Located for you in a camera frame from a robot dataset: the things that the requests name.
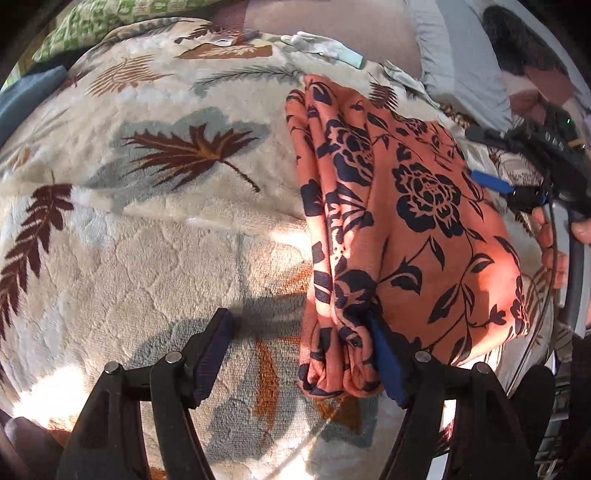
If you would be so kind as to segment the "light grey small cloth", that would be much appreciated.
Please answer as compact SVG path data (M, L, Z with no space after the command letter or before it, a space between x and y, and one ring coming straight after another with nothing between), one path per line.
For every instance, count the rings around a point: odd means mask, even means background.
M390 60L386 60L383 63L383 69L385 71L385 74L391 80L399 83L406 90L410 91L415 96L429 103L433 108L441 108L441 105L431 98L431 96L426 90L425 85L420 80L408 74L405 70L393 64Z

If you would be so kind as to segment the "white glove with green cuff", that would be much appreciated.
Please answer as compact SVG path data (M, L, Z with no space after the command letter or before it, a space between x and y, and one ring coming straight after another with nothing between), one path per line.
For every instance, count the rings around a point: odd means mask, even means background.
M301 52L346 63L356 69L361 69L365 65L365 57L362 54L329 37L298 31L294 35L281 35L280 40Z

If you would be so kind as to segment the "orange floral garment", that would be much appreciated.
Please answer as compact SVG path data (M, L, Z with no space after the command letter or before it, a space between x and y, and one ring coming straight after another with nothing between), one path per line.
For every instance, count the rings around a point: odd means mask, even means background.
M526 334L518 253L441 123L317 75L290 92L286 114L314 268L304 394L380 390L373 320L454 366Z

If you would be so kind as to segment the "cream leaf-pattern blanket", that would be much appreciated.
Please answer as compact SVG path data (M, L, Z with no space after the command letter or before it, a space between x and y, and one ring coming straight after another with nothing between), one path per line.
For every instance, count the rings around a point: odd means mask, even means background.
M460 128L397 83L204 20L85 54L1 150L1 407L69 431L105 363L149 365L225 307L242 318L192 418L220 479L374 479L403 413L297 385L311 244L284 102L304 76Z

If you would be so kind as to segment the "small dark object on bed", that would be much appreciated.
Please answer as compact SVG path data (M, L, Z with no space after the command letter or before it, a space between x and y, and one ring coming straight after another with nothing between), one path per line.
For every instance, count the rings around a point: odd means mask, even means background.
M259 30L233 31L231 45L238 45L259 38Z

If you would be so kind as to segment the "grey pillow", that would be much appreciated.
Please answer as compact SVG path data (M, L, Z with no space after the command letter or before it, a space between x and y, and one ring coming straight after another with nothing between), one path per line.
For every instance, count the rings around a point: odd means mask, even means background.
M479 125L511 128L511 106L497 57L474 9L465 1L408 1L430 97Z

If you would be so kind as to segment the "blue folded cloth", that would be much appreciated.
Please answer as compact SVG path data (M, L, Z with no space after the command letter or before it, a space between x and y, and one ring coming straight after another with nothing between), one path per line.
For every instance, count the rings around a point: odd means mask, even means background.
M67 70L58 66L19 79L1 92L0 144L4 145L17 127L66 79Z

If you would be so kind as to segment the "green patterned pillow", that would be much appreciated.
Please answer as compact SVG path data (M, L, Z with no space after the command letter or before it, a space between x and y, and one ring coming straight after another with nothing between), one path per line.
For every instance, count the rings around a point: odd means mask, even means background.
M35 51L35 63L66 51L92 47L110 31L135 22L192 12L216 0L87 0L79 1Z

